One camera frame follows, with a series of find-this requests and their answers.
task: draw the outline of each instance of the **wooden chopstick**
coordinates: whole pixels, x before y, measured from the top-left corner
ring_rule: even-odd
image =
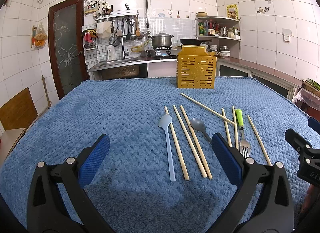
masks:
[[[257,137],[257,139],[258,139],[258,141],[259,141],[259,144],[260,144],[260,146],[261,146],[262,152],[263,152],[263,154],[264,154],[264,157],[266,158],[266,161],[267,161],[268,165],[272,166],[271,161],[270,161],[270,158],[269,158],[269,156],[268,156],[268,154],[267,154],[266,149],[264,148],[264,145],[263,145],[262,140],[261,140],[261,138],[260,138],[260,136],[259,136],[259,134],[258,134],[257,129],[254,127],[254,124],[253,124],[253,122],[251,121],[251,118],[250,118],[249,115],[247,115],[247,118],[248,118],[248,120],[249,120],[249,123],[251,124],[251,127],[252,127],[254,133],[256,134],[256,137]]]
[[[236,149],[239,150],[239,138],[238,138],[238,126],[237,126],[237,120],[236,120],[236,112],[235,112],[235,106],[232,106],[232,114],[233,114],[233,121],[235,122],[235,146]]]
[[[194,141],[195,141],[195,143],[196,143],[196,146],[197,146],[198,152],[199,152],[199,154],[200,154],[200,157],[201,157],[202,163],[203,163],[203,165],[204,165],[204,168],[205,168],[205,170],[206,170],[206,172],[207,172],[207,174],[208,174],[209,179],[211,180],[211,179],[212,179],[212,175],[211,175],[211,172],[210,172],[210,169],[209,169],[207,160],[206,160],[206,158],[205,158],[205,156],[204,156],[204,154],[203,154],[201,145],[199,144],[199,141],[198,141],[198,138],[197,138],[197,136],[196,136],[196,133],[195,133],[195,131],[193,130],[191,124],[190,124],[190,120],[189,120],[189,118],[188,118],[188,116],[187,116],[187,114],[186,114],[183,106],[181,105],[180,108],[181,108],[181,111],[182,111],[182,113],[183,113],[183,115],[184,115],[184,118],[186,119],[186,122],[187,122],[187,124],[188,124],[188,126],[189,126],[189,129],[190,129],[190,132],[191,132],[191,134],[192,134],[192,137],[193,137],[193,139],[194,139]]]
[[[178,112],[178,110],[177,110],[177,108],[176,108],[175,105],[173,106],[173,108],[174,108],[174,111],[176,112],[176,115],[177,115],[177,117],[178,117],[178,119],[179,119],[179,122],[180,122],[180,124],[181,124],[181,127],[182,127],[182,129],[183,129],[183,131],[184,131],[184,134],[185,134],[186,137],[187,137],[187,140],[188,140],[188,143],[189,143],[189,145],[190,145],[190,147],[191,147],[191,150],[192,150],[192,152],[193,152],[193,155],[194,155],[195,158],[196,158],[196,162],[197,162],[197,164],[198,164],[198,166],[199,166],[199,168],[200,168],[200,171],[201,171],[201,173],[202,173],[202,176],[203,176],[203,178],[206,178],[206,177],[207,177],[207,173],[205,172],[205,169],[203,168],[203,165],[202,165],[202,163],[201,163],[201,160],[200,160],[200,158],[199,158],[199,155],[198,155],[198,153],[197,153],[197,151],[196,151],[196,149],[195,149],[195,146],[193,145],[193,142],[192,142],[192,140],[191,140],[191,138],[190,138],[190,135],[188,134],[188,131],[187,131],[187,129],[186,129],[186,126],[184,125],[184,123],[183,123],[183,121],[182,121],[182,119],[181,119],[181,116],[180,116],[180,114],[179,114],[179,112]]]
[[[208,111],[212,112],[213,114],[215,114],[215,115],[219,116],[219,117],[220,117],[220,118],[222,118],[223,120],[225,120],[225,121],[227,121],[227,122],[229,122],[229,123],[231,123],[231,124],[235,125],[235,123],[234,123],[233,121],[231,121],[231,120],[229,120],[228,118],[224,117],[223,115],[221,115],[221,114],[217,113],[216,111],[212,110],[211,108],[209,108],[209,107],[207,107],[207,106],[205,106],[205,105],[201,104],[200,102],[198,102],[198,101],[194,100],[193,98],[191,98],[191,97],[189,97],[189,96],[185,95],[184,93],[180,93],[180,94],[181,94],[181,95],[183,95],[185,98],[187,98],[187,99],[191,100],[192,102],[196,103],[197,105],[202,106],[203,108],[207,109]]]
[[[165,113],[168,115],[169,112],[168,112],[168,109],[167,109],[166,106],[164,106],[164,110],[165,110]],[[178,139],[177,139],[177,136],[176,136],[176,132],[174,131],[172,122],[170,123],[170,129],[171,129],[171,133],[172,133],[174,145],[176,146],[176,149],[177,149],[179,161],[180,161],[180,163],[181,163],[181,167],[182,167],[182,172],[183,172],[183,175],[184,175],[184,179],[185,179],[185,180],[189,180],[189,174],[188,174],[188,171],[187,171],[187,167],[186,167],[186,165],[185,165],[185,163],[184,163],[184,159],[183,159],[183,156],[182,156],[182,152],[181,152],[181,150],[180,150],[179,142],[178,142]]]
[[[224,109],[222,108],[222,114],[224,117],[226,117],[226,114],[224,112]],[[232,147],[232,144],[231,144],[231,138],[230,138],[230,132],[229,132],[229,127],[228,127],[228,123],[226,120],[224,120],[224,126],[226,127],[226,134],[227,134],[227,138],[228,138],[228,145],[230,147]]]

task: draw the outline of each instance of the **green-handled fork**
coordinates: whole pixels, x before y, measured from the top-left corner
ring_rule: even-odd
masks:
[[[236,109],[237,120],[241,129],[241,141],[240,141],[240,149],[239,152],[242,154],[244,158],[250,156],[251,147],[248,141],[244,138],[244,126],[243,126],[243,118],[242,118],[242,110]]]

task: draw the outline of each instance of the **wooden door frame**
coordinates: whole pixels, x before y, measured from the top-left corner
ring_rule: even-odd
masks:
[[[55,50],[54,13],[60,9],[71,6],[73,4],[76,4],[76,26],[80,26],[79,28],[76,27],[76,42],[77,42],[78,51],[81,52],[81,54],[78,55],[79,62],[80,62],[81,75],[83,80],[89,79],[89,75],[87,72],[87,67],[84,59],[84,50],[83,50],[83,43],[82,43],[82,37],[81,37],[82,26],[83,26],[83,16],[84,16],[83,15],[84,0],[65,0],[63,2],[60,2],[50,7],[49,16],[48,16],[48,36],[49,36],[48,44],[49,44],[50,63],[51,63],[51,69],[53,74],[53,80],[57,89],[59,99],[62,99],[65,96],[65,93],[63,91],[63,86],[60,79],[59,67],[58,67],[56,50]]]

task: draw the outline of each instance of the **basket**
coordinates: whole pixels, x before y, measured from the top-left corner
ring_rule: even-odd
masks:
[[[182,46],[177,59],[178,88],[214,88],[217,58],[205,47]]]

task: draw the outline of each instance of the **frying pan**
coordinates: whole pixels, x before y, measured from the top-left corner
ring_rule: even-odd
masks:
[[[200,46],[202,42],[210,42],[212,40],[196,40],[196,39],[180,39],[183,45]]]

